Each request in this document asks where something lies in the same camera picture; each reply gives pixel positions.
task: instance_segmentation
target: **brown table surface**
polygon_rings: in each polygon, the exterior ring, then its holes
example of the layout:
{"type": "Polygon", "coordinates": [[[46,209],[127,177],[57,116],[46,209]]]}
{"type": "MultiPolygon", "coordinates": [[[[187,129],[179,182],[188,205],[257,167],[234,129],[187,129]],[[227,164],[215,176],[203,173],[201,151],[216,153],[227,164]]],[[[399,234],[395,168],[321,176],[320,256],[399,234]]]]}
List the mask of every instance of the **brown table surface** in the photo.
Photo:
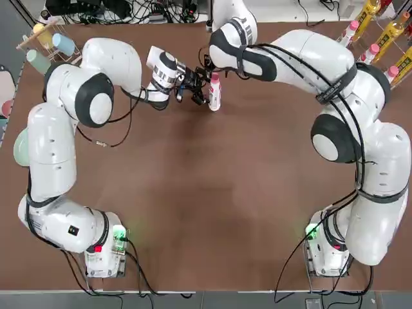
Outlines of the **brown table surface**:
{"type": "MultiPolygon", "coordinates": [[[[347,23],[315,31],[337,37],[347,23]]],[[[305,28],[302,23],[259,24],[259,42],[305,28]]],[[[79,46],[91,37],[132,44],[143,66],[151,45],[194,68],[209,34],[202,24],[70,26],[79,46]]],[[[313,149],[310,129],[321,107],[294,87],[222,76],[221,109],[212,113],[187,97],[171,99],[165,111],[140,104],[130,136],[118,148],[101,148],[76,136],[76,202],[113,211],[131,230],[141,264],[157,290],[273,290],[311,215],[353,189],[353,165],[331,164],[313,149]]],[[[408,86],[404,82],[382,112],[412,135],[408,86]]],[[[42,102],[43,81],[25,65],[0,151],[0,290],[78,290],[62,254],[36,240],[17,217],[27,169],[13,159],[13,144],[29,110],[42,102]]],[[[115,116],[129,108],[117,89],[115,116]]],[[[84,129],[94,138],[119,141],[128,121],[84,129]]],[[[383,262],[375,267],[375,290],[412,290],[409,206],[383,262]]],[[[362,290],[369,269],[354,263],[338,289],[362,290]]],[[[123,279],[94,282],[105,290],[136,290],[131,262],[123,279]]],[[[331,279],[314,288],[331,289],[331,279]]],[[[284,273],[280,289],[308,290],[302,250],[284,273]]]]}

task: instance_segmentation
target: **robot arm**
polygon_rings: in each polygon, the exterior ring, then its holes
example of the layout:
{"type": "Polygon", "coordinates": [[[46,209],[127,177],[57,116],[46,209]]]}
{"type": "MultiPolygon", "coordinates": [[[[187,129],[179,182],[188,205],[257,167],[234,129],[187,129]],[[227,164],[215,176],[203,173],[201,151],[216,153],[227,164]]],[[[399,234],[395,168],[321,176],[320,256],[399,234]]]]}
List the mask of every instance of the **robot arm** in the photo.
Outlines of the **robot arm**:
{"type": "MultiPolygon", "coordinates": [[[[309,241],[316,274],[338,276],[349,253],[367,265],[380,263],[404,213],[411,170],[407,133],[378,120],[389,100],[389,82],[373,66],[355,64],[351,52],[339,43],[308,30],[294,30],[271,44],[254,45],[256,20],[246,11],[242,0],[215,0],[209,43],[215,67],[257,80],[284,82],[317,95],[324,107],[311,130],[315,150],[331,162],[351,163],[360,160],[363,142],[365,161],[372,162],[359,171],[364,182],[357,188],[358,196],[325,220],[316,239],[309,241]]],[[[317,212],[311,223],[320,222],[332,209],[317,212]]]]}
{"type": "Polygon", "coordinates": [[[47,102],[28,115],[29,186],[19,204],[19,218],[57,247],[84,252],[92,277],[116,276],[122,255],[114,249],[115,231],[124,228],[116,214],[81,206],[65,196],[77,177],[75,129],[79,122],[102,127],[108,121],[114,85],[138,97],[141,69],[130,45],[91,39],[80,67],[64,63],[49,69],[47,102]]]}

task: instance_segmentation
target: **pink cap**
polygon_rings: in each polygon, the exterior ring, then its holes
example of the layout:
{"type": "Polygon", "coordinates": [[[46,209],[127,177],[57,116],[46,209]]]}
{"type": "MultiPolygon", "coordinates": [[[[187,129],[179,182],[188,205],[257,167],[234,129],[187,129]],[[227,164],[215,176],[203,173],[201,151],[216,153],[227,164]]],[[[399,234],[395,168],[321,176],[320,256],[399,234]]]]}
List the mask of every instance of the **pink cap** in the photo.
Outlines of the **pink cap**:
{"type": "Polygon", "coordinates": [[[390,77],[396,77],[399,74],[399,69],[397,66],[391,66],[388,70],[388,75],[390,77]]]}
{"type": "Polygon", "coordinates": [[[371,47],[369,47],[369,52],[372,55],[376,55],[379,52],[379,46],[378,44],[372,44],[371,47]]]}
{"type": "Polygon", "coordinates": [[[350,30],[356,30],[359,27],[359,22],[358,21],[351,21],[349,24],[349,29],[350,30]]]}
{"type": "Polygon", "coordinates": [[[211,82],[218,82],[218,81],[219,81],[219,74],[216,72],[213,72],[211,82]]]}

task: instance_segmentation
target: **bottle rack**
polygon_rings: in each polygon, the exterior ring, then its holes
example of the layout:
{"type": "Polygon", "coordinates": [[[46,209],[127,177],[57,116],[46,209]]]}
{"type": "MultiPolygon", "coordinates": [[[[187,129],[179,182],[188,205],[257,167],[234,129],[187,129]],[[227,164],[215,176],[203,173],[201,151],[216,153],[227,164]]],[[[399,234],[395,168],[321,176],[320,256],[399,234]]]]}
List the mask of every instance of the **bottle rack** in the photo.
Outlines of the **bottle rack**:
{"type": "MultiPolygon", "coordinates": [[[[353,42],[348,47],[349,50],[353,53],[353,56],[355,56],[355,59],[358,59],[360,55],[379,38],[383,29],[391,21],[391,19],[375,18],[374,21],[370,22],[362,37],[360,37],[357,42],[353,42]]],[[[380,68],[382,71],[386,71],[390,66],[393,66],[396,62],[398,62],[399,58],[401,58],[401,56],[406,53],[409,47],[410,46],[408,45],[408,39],[404,34],[401,34],[387,49],[382,58],[376,64],[374,64],[374,66],[380,68]]],[[[412,70],[408,72],[396,86],[391,87],[391,89],[399,86],[411,75],[411,73],[412,70]]]]}

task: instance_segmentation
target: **white bottle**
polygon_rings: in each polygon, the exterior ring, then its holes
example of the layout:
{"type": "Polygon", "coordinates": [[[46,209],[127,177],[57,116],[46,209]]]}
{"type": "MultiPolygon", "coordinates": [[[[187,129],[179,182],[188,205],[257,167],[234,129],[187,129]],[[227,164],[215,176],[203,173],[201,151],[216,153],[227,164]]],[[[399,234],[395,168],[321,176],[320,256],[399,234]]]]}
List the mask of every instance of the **white bottle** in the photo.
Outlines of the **white bottle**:
{"type": "Polygon", "coordinates": [[[392,83],[392,80],[399,74],[399,69],[397,66],[391,66],[386,72],[385,76],[392,83]]]}
{"type": "Polygon", "coordinates": [[[356,29],[358,27],[358,21],[351,21],[349,26],[343,31],[341,36],[336,41],[341,45],[347,47],[351,43],[352,37],[355,35],[356,29]]]}
{"type": "Polygon", "coordinates": [[[212,73],[211,86],[209,88],[209,108],[212,111],[217,111],[220,108],[220,92],[221,86],[219,74],[214,72],[212,73]]]}
{"type": "Polygon", "coordinates": [[[371,64],[373,58],[375,58],[376,54],[379,52],[378,44],[372,44],[366,51],[360,55],[357,62],[363,62],[365,64],[371,64]]]}

